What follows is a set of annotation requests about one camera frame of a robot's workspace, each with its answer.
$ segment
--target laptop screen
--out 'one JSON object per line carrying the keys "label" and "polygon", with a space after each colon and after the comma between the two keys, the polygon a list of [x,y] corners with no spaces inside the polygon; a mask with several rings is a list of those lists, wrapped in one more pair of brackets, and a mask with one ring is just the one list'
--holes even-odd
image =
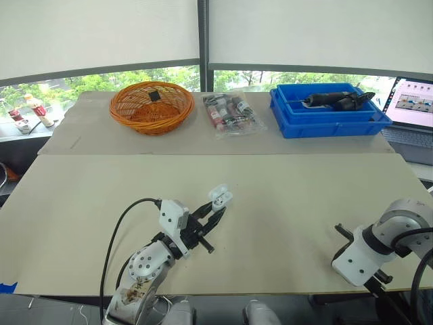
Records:
{"label": "laptop screen", "polygon": [[433,129],[433,81],[397,77],[384,113],[395,125]]}

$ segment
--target blue tape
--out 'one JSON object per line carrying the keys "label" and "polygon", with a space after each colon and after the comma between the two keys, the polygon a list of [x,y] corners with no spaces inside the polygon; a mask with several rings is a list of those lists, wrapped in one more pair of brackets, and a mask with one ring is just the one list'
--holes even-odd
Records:
{"label": "blue tape", "polygon": [[11,286],[7,286],[6,284],[0,283],[0,293],[14,293],[17,284],[18,282],[15,282]]}

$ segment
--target black cable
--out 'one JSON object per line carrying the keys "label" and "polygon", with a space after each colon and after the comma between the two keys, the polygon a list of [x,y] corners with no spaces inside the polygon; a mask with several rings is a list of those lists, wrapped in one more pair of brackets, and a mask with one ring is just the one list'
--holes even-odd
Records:
{"label": "black cable", "polygon": [[142,198],[140,200],[135,201],[133,204],[131,204],[125,211],[123,211],[122,215],[120,216],[119,220],[117,221],[116,227],[114,228],[113,234],[110,239],[110,244],[108,245],[106,260],[104,262],[104,269],[102,270],[102,276],[101,276],[101,285],[99,287],[99,316],[101,318],[101,322],[104,318],[104,283],[106,280],[106,272],[107,272],[107,266],[108,266],[108,260],[110,258],[111,248],[113,246],[114,237],[116,237],[117,230],[120,226],[120,223],[122,222],[124,216],[131,210],[133,207],[135,207],[137,204],[142,202],[153,202],[158,209],[161,207],[161,200],[156,200],[154,198]]}
{"label": "black cable", "polygon": [[392,249],[396,249],[396,246],[398,244],[398,242],[400,240],[402,240],[403,238],[412,236],[412,235],[416,235],[416,234],[425,234],[428,232],[433,232],[433,227],[431,228],[422,228],[422,229],[415,229],[415,230],[409,230],[408,232],[403,232],[402,234],[399,234],[398,236],[396,236],[392,242],[391,242],[391,248]]}
{"label": "black cable", "polygon": [[32,133],[33,130],[36,129],[36,127],[37,127],[38,125],[40,125],[41,123],[42,123],[42,121],[39,121],[38,123],[36,123],[36,125],[35,125],[31,130],[30,130],[29,133],[27,133],[27,135],[29,135],[30,133]]}
{"label": "black cable", "polygon": [[406,324],[406,325],[416,325],[413,324],[405,315],[405,313],[400,309],[400,307],[395,303],[394,300],[392,300],[387,294],[385,294],[383,296],[383,298],[386,300],[386,302],[389,304],[389,306],[391,306],[391,308],[393,308],[393,310],[395,310],[395,312],[397,312],[397,314],[400,316],[401,320]]}
{"label": "black cable", "polygon": [[428,260],[433,256],[433,248],[430,249],[424,257],[419,262],[417,271],[413,277],[412,287],[411,287],[411,321],[412,325],[417,325],[418,323],[418,292],[419,284],[421,283],[422,274],[426,269]]}
{"label": "black cable", "polygon": [[131,259],[131,256],[128,257],[128,259],[123,263],[122,268],[120,269],[120,273],[117,276],[117,281],[116,281],[116,290],[120,286],[120,280],[122,279],[123,271],[127,267],[128,263],[129,263],[129,260]]}

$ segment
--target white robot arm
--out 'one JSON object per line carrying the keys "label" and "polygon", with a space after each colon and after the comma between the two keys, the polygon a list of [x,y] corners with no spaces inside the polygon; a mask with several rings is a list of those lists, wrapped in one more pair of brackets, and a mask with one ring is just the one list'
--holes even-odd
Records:
{"label": "white robot arm", "polygon": [[[202,244],[209,253],[214,250],[204,237],[221,220],[233,195],[223,184],[211,191],[209,197],[211,201],[193,213],[189,213],[189,209],[177,200],[155,200],[160,209],[159,223],[163,232],[133,253],[124,264],[129,276],[120,283],[124,269],[121,270],[118,287],[104,316],[100,306],[103,325],[147,324],[156,302],[156,291],[175,260],[188,258],[190,250],[198,244]],[[199,220],[211,211],[213,215],[202,225]]]}
{"label": "white robot arm", "polygon": [[332,267],[355,286],[373,276],[389,283],[392,278],[384,276],[381,266],[411,251],[423,258],[433,247],[432,227],[433,209],[417,200],[397,200],[376,223],[357,227],[352,236],[341,225],[336,227],[351,243],[336,254]]}

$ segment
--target wicker basket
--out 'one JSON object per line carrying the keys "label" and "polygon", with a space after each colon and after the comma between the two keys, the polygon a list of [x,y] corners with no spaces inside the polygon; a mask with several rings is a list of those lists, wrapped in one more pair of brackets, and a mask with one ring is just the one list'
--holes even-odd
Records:
{"label": "wicker basket", "polygon": [[110,103],[110,114],[120,124],[147,135],[176,129],[193,110],[194,98],[173,83],[146,81],[119,91]]}

